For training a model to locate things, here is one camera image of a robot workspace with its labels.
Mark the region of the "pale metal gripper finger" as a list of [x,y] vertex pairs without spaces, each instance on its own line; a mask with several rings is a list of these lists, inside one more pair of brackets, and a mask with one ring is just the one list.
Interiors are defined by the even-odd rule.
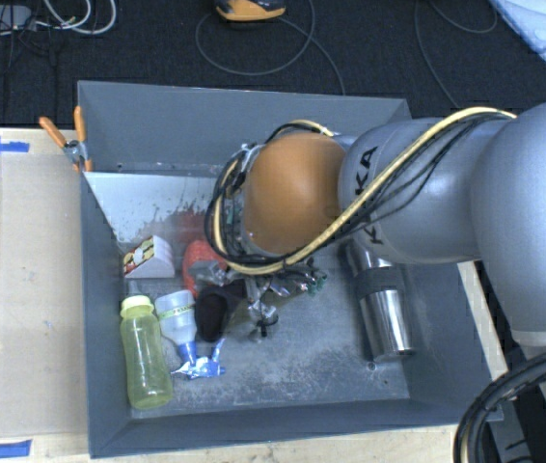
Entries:
[[222,286],[227,280],[226,268],[217,260],[199,260],[188,268],[197,286]]
[[256,301],[248,307],[248,313],[254,325],[254,332],[258,339],[269,336],[271,328],[279,321],[276,307],[267,305],[262,301]]

